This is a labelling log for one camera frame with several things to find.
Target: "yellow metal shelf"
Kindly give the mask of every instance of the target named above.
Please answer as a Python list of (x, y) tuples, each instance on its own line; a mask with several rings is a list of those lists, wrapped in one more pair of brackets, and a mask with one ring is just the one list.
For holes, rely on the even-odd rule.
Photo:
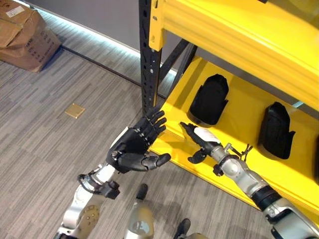
[[(229, 102), (217, 125), (209, 130), (224, 145), (230, 142), (239, 150), (244, 150), (248, 143), (253, 145), (253, 150), (248, 154), (248, 166), (319, 224), (319, 185), (313, 176), (319, 121), (202, 58), (193, 60), (165, 102), (162, 109), (167, 118), (167, 129), (151, 150), (158, 154), (170, 153), (173, 163), (254, 206), (232, 180), (213, 174), (215, 162), (212, 158), (207, 157), (200, 164), (191, 164), (187, 160), (199, 146), (185, 136), (179, 122), (191, 122), (186, 112), (200, 85), (214, 74), (221, 74), (227, 79)], [(268, 159), (257, 149), (264, 111), (275, 101), (286, 107), (291, 118), (290, 129), (296, 131), (288, 160)]]
[(257, 0), (152, 0), (151, 48), (162, 48), (165, 30), (319, 109), (319, 30), (283, 8)]

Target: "white label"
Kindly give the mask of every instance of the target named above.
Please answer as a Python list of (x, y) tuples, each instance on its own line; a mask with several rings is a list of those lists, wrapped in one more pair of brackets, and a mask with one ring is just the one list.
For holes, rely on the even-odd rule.
[(206, 142), (220, 143), (220, 140), (206, 128), (196, 127), (194, 129), (194, 133), (196, 133), (202, 140), (205, 140)]
[(23, 11), (24, 11), (23, 7), (18, 6), (16, 8), (14, 8), (14, 9), (11, 9), (10, 11), (7, 11), (6, 14), (8, 15), (8, 17), (11, 18), (11, 17), (19, 14), (20, 12), (23, 12)]

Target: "gray wall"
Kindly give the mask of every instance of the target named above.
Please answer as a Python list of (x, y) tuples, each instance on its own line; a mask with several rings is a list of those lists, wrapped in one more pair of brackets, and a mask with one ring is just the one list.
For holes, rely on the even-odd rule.
[[(26, 0), (72, 21), (103, 33), (134, 49), (139, 43), (139, 0)], [(162, 51), (166, 59), (179, 41), (169, 34)]]

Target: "cable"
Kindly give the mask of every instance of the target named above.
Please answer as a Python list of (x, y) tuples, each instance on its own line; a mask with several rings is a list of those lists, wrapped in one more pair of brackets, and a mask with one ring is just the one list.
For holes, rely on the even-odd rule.
[[(93, 64), (95, 64), (95, 65), (98, 65), (99, 67), (102, 67), (103, 69), (105, 69), (105, 70), (107, 70), (107, 71), (110, 71), (110, 72), (112, 72), (113, 74), (115, 74), (115, 75), (117, 75), (117, 76), (119, 76), (119, 77), (122, 77), (122, 78), (124, 78), (125, 80), (127, 80), (127, 81), (129, 81), (129, 82), (131, 82), (131, 83), (133, 83), (133, 84), (135, 84), (135, 85), (141, 87), (141, 84), (140, 84), (140, 83), (134, 81), (134, 80), (131, 79), (130, 77), (127, 77), (127, 76), (121, 74), (120, 72), (117, 72), (117, 71), (111, 69), (110, 67), (107, 67), (106, 65), (103, 65), (103, 64), (101, 64), (101, 63), (99, 63), (99, 62), (97, 62), (97, 61), (95, 61), (95, 60), (93, 60), (93, 59), (91, 59), (91, 58), (89, 58), (89, 57), (87, 57), (87, 56), (85, 56), (85, 55), (82, 55), (81, 53), (76, 52), (76, 51), (74, 51), (74, 50), (72, 50), (72, 49), (70, 49), (70, 48), (68, 48), (68, 47), (66, 47), (66, 46), (61, 45), (61, 48), (64, 49), (64, 50), (67, 50), (67, 51), (71, 52), (72, 54), (75, 54), (75, 55), (77, 55), (77, 56), (79, 56), (79, 57), (82, 57), (82, 58), (84, 58), (85, 60), (87, 60), (87, 61), (89, 61), (89, 62), (91, 62), (91, 63), (93, 63)], [(163, 98), (164, 100), (166, 99), (166, 97), (165, 97), (164, 95), (162, 95), (161, 93), (157, 93), (157, 95), (158, 95), (159, 97)]]

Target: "brown cardboard box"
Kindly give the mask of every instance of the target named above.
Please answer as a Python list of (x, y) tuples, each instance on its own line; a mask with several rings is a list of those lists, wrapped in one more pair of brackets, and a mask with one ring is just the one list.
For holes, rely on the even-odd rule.
[(60, 44), (37, 11), (0, 0), (0, 60), (38, 72)]

